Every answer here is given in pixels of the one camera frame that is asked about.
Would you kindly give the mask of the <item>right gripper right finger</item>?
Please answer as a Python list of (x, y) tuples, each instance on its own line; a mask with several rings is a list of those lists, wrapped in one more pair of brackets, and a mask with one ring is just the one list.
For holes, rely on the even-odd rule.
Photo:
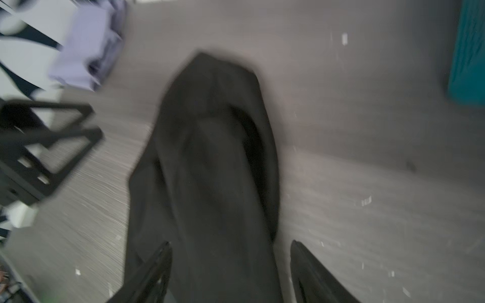
[(299, 241), (290, 246), (290, 272), (297, 302), (359, 303)]

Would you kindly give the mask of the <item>black garment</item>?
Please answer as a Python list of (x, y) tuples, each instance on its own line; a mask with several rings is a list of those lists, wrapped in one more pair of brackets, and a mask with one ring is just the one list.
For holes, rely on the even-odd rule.
[(128, 179), (125, 278), (168, 242), (176, 302), (282, 302), (279, 163), (256, 74), (195, 54)]

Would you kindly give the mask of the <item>lavender skirt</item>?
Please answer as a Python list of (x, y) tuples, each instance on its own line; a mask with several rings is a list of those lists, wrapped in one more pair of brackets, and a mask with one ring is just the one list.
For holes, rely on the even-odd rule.
[(127, 11), (126, 1), (79, 4), (48, 77), (64, 86), (97, 90), (122, 51)]

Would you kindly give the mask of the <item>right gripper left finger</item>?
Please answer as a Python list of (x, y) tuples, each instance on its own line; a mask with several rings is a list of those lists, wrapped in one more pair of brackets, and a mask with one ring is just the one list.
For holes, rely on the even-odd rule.
[(172, 261), (172, 247), (165, 242), (107, 303), (164, 302)]

